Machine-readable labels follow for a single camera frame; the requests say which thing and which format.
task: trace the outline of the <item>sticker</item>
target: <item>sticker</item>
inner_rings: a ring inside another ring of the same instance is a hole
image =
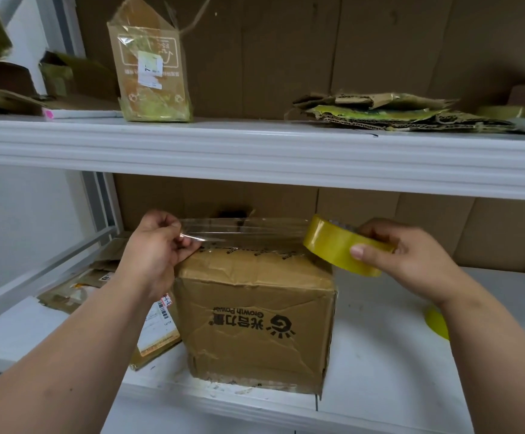
[[[109,279],[111,279],[114,276],[113,272],[108,272],[105,276],[100,277],[101,282],[107,282]]]
[[[151,74],[138,74],[138,84],[143,86],[149,86],[150,88],[155,88],[156,90],[162,89],[162,84],[153,77]]]
[[[155,347],[157,343],[167,339],[172,332],[178,334],[174,320],[172,320],[172,316],[167,308],[171,304],[172,299],[170,296],[165,295],[150,308],[137,344],[143,357],[154,349],[163,346],[163,344],[161,344]]]
[[[164,60],[160,55],[149,53],[147,51],[138,51],[138,76],[144,74],[162,77],[164,69]]]

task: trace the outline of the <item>printed logo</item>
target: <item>printed logo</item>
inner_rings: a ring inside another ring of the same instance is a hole
[[[270,331],[271,335],[277,335],[278,338],[282,339],[283,335],[287,338],[290,338],[293,335],[296,335],[294,330],[291,330],[293,324],[284,315],[275,315],[270,319],[270,326],[266,330]]]

